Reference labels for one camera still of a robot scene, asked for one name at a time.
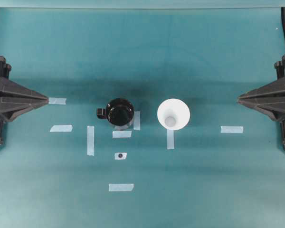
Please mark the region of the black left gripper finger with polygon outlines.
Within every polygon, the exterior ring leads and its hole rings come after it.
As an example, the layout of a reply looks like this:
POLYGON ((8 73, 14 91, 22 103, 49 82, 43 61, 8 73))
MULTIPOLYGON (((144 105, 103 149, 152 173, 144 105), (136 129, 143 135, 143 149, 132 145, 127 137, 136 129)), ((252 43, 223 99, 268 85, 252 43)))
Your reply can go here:
POLYGON ((47 100, 0 97, 0 119, 4 122, 12 122, 20 115, 47 104, 47 100))
POLYGON ((48 101, 47 96, 23 87, 20 84, 17 84, 5 77, 0 77, 0 97, 26 98, 48 101))

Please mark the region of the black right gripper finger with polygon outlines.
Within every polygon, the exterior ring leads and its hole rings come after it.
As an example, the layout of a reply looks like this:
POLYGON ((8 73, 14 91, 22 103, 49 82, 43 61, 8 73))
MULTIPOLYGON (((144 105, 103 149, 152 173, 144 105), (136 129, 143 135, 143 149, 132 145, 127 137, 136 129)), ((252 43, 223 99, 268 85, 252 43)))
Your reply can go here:
POLYGON ((249 109, 258 111, 268 116, 272 121, 280 122, 285 120, 285 103, 257 104, 254 101, 248 101, 245 99, 238 99, 237 102, 249 109))
POLYGON ((237 101, 246 102, 249 99, 257 101, 259 98, 269 99, 276 97, 285 97, 285 76, 260 88, 253 89, 240 95, 237 101))

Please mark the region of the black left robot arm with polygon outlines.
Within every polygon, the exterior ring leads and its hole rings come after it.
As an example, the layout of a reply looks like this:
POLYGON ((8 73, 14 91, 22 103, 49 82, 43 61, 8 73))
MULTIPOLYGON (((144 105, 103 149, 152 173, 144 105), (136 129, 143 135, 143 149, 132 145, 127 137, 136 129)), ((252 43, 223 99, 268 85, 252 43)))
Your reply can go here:
POLYGON ((7 122, 48 104, 49 98, 9 80, 11 65, 0 56, 0 145, 2 130, 7 122))

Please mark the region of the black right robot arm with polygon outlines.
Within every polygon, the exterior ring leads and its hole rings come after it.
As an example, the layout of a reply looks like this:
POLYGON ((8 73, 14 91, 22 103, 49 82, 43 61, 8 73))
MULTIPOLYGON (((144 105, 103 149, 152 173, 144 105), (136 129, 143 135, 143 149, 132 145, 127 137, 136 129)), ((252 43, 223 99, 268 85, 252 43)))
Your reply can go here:
POLYGON ((238 97, 237 102, 279 122, 285 150, 285 55, 274 64, 277 80, 238 97))

